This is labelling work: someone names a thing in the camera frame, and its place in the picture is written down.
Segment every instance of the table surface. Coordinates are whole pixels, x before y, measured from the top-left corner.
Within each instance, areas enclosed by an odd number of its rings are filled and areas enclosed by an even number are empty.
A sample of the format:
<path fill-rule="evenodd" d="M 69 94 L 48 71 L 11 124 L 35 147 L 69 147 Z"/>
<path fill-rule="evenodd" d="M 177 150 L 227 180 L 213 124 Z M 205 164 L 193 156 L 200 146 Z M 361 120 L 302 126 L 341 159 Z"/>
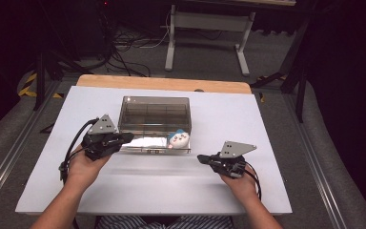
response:
<path fill-rule="evenodd" d="M 127 79 L 150 90 L 124 89 Z M 86 87 L 93 82 L 93 87 Z M 197 93 L 153 89 L 159 82 L 177 79 L 84 75 L 72 87 L 52 133 L 39 157 L 16 212 L 40 214 L 61 190 L 58 166 L 79 128 L 93 117 L 109 114 L 116 123 L 125 95 L 188 97 L 192 112 L 190 154 L 175 156 L 117 153 L 103 167 L 96 182 L 86 191 L 79 214 L 92 215 L 237 215 L 244 209 L 220 177 L 197 155 L 213 155 L 225 140 L 254 144 L 257 150 L 245 155 L 256 168 L 263 203 L 272 214 L 291 213 L 291 205 L 275 161 L 273 149 L 253 94 L 247 84 L 184 80 L 188 90 L 211 85 L 221 90 L 238 86 L 247 93 Z"/>

